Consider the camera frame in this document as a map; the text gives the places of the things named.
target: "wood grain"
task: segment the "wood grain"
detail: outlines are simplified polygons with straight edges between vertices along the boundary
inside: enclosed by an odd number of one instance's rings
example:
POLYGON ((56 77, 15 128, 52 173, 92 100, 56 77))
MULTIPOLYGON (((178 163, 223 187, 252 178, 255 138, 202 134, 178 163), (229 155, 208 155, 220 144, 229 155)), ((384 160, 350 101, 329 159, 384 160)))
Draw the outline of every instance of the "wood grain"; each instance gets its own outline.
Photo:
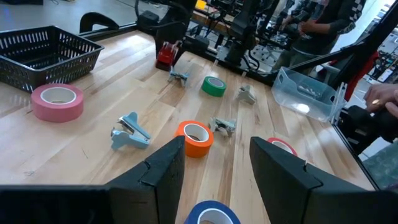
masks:
POLYGON ((105 50, 87 76, 73 83, 85 94, 85 111, 77 120, 53 124, 38 120, 30 96, 0 83, 0 180, 2 184, 103 184, 132 168, 169 142, 180 122, 207 124, 212 116, 236 119, 231 138, 215 133, 206 157, 186 158, 177 214, 183 223, 192 207, 217 200, 232 208, 242 223, 269 223, 249 158, 250 137, 277 137, 298 156, 365 189, 373 189, 341 139, 328 123, 280 107, 268 86, 190 53, 176 65, 190 72, 186 88, 168 82, 168 73, 154 67, 152 37, 131 32, 100 42, 105 50), (205 76, 227 83, 224 97, 200 90, 205 76), (252 85, 258 102, 235 100, 242 85, 252 85), (116 120, 132 110, 151 135, 148 149, 110 148, 116 120))

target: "metal frame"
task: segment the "metal frame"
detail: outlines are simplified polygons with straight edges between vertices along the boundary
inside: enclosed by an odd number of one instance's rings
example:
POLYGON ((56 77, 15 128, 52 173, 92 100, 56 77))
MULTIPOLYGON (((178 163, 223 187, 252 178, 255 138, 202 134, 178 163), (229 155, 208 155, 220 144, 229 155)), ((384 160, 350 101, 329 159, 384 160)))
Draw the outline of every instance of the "metal frame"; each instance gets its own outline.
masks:
MULTIPOLYGON (((309 60, 307 62, 295 65, 293 67, 290 67, 290 69, 302 70, 305 68, 310 68, 310 67, 314 67, 316 65, 322 64, 322 63, 329 62, 331 60, 349 58, 348 63, 343 67, 341 72, 337 75, 337 78, 331 84, 331 86, 333 88, 338 88, 338 86, 340 85, 341 82, 347 83, 351 80, 351 78, 353 78, 353 76, 358 71, 358 66, 364 65, 367 62, 367 60, 369 59, 369 57, 382 44, 384 39, 394 30, 394 28, 398 24, 398 16, 396 16, 396 15, 398 15, 398 1, 396 1, 391 6, 389 11, 380 20, 379 24, 375 27, 375 29, 363 40, 360 40, 357 43, 353 44, 352 46, 349 46, 345 49, 334 52, 332 54, 324 55, 324 56, 309 60)), ((95 30, 95 31, 91 31, 91 32, 85 32, 85 33, 80 34, 80 36, 87 38, 89 40, 92 40, 92 41, 99 41, 102 39, 107 39, 107 38, 114 37, 117 35, 125 34, 127 32, 132 32, 134 30, 139 30, 139 28, 135 22, 121 26, 118 30, 112 30, 109 28, 105 28, 105 29, 95 30)), ((193 43, 192 37, 185 36, 185 39, 187 40, 188 43, 193 43)), ((195 48, 192 44, 185 44, 184 48, 186 51, 189 51, 189 52, 196 54, 200 57, 203 57, 207 60, 210 60, 213 62, 215 60, 217 60, 217 51, 215 51, 213 49, 207 49, 206 51, 201 51, 201 50, 198 50, 197 48, 195 48)), ((235 65, 230 64, 225 61, 219 60, 218 63, 221 66, 224 66, 238 74, 242 74, 243 72, 246 72, 246 76, 248 76, 254 80, 257 80, 265 85, 272 86, 273 82, 276 78, 276 73, 273 73, 270 75, 261 75, 252 70, 250 70, 250 71, 242 70, 241 68, 237 68, 235 65)), ((339 127, 336 124, 332 124, 332 126, 334 127, 336 132, 339 134, 341 140, 344 142, 344 144, 348 148, 349 152, 352 154, 352 156, 354 157, 356 162, 359 164, 360 168, 363 170, 366 177, 369 179, 370 183, 372 183, 373 187, 376 190, 379 190, 380 188, 377 186, 377 183, 375 183, 375 181, 373 180, 373 178, 371 177, 369 172, 363 166, 359 157, 353 152, 353 148, 350 146, 349 142, 344 137, 344 135, 340 131, 339 127)))

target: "person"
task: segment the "person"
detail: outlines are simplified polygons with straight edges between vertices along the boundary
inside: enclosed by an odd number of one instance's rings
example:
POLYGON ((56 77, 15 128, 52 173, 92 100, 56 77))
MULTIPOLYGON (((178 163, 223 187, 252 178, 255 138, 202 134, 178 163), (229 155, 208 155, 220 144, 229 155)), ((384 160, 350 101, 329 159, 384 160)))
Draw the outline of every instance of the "person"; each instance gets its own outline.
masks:
MULTIPOLYGON (((330 53, 341 34, 347 34, 355 28, 355 22, 361 17, 366 0, 316 0, 317 7, 311 18, 298 24, 300 37, 290 50, 284 50, 272 70, 291 67, 307 60, 330 53)), ((299 14, 309 0, 301 0, 295 9, 284 19, 281 29, 292 22, 292 14, 299 14)), ((311 69, 302 72, 309 75, 311 69)))
MULTIPOLYGON (((384 107, 398 119, 398 85, 372 85, 364 96, 366 110, 374 113, 384 107)), ((363 162, 372 178, 381 189, 398 184, 398 142, 377 152, 363 162)))

